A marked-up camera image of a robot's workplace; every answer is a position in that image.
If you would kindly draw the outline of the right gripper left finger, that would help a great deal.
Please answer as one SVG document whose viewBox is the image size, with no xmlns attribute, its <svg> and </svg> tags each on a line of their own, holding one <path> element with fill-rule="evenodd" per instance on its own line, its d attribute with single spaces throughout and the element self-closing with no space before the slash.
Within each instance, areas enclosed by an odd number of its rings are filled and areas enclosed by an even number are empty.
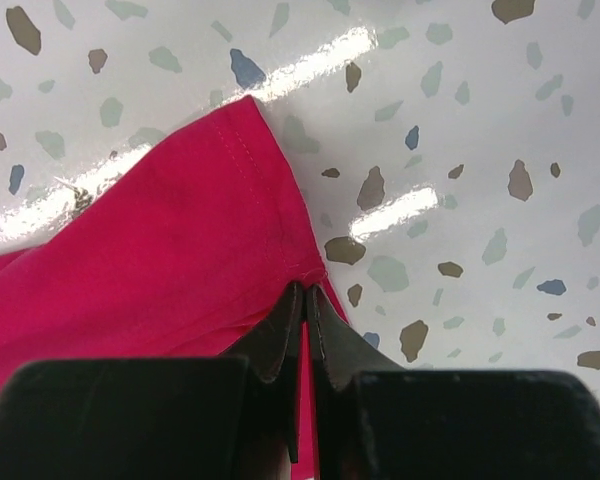
<svg viewBox="0 0 600 480">
<path fill-rule="evenodd" d="M 287 479 L 303 288 L 215 357 L 51 360 L 0 392 L 0 479 Z"/>
</svg>

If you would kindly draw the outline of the magenta pink t-shirt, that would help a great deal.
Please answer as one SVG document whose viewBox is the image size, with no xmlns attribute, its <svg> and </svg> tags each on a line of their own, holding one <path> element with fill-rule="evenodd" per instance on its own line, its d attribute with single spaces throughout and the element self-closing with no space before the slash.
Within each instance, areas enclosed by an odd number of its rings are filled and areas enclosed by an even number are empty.
<svg viewBox="0 0 600 480">
<path fill-rule="evenodd" d="M 218 356 L 295 282 L 291 476 L 320 479 L 307 291 L 321 288 L 346 317 L 293 172 L 249 96 L 166 137 L 47 243 L 0 256 L 0 392 L 40 361 Z"/>
</svg>

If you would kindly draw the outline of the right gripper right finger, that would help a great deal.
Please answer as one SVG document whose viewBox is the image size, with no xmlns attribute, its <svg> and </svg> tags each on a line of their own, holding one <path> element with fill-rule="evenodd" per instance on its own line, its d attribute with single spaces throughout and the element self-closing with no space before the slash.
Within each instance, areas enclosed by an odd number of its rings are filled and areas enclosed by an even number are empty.
<svg viewBox="0 0 600 480">
<path fill-rule="evenodd" d="M 600 479 L 600 407 L 552 370 L 408 370 L 306 293 L 320 479 Z"/>
</svg>

